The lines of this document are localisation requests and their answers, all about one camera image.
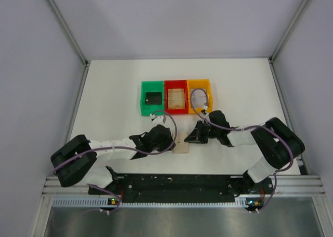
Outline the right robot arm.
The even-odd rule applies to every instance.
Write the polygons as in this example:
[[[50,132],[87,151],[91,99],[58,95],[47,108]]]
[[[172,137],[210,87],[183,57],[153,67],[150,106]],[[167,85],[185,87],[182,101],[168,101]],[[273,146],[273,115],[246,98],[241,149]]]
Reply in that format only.
[[[217,139],[227,147],[256,145],[262,153],[262,157],[243,173],[242,180],[231,185],[237,195],[242,190],[253,191],[260,182],[286,169],[305,151],[303,141],[277,117],[269,119],[263,125],[242,129],[231,127],[220,110],[212,111],[207,118],[199,117],[201,119],[184,142],[207,144],[209,139]]]

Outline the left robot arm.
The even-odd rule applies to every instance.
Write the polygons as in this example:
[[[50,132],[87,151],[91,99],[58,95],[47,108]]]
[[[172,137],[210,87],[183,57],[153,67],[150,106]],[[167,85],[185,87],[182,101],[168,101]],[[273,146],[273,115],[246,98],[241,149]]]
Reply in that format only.
[[[50,160],[63,188],[88,184],[112,191],[118,184],[117,174],[111,167],[113,161],[145,158],[174,147],[170,128],[159,124],[148,132],[120,140],[88,140],[80,134],[54,153]]]

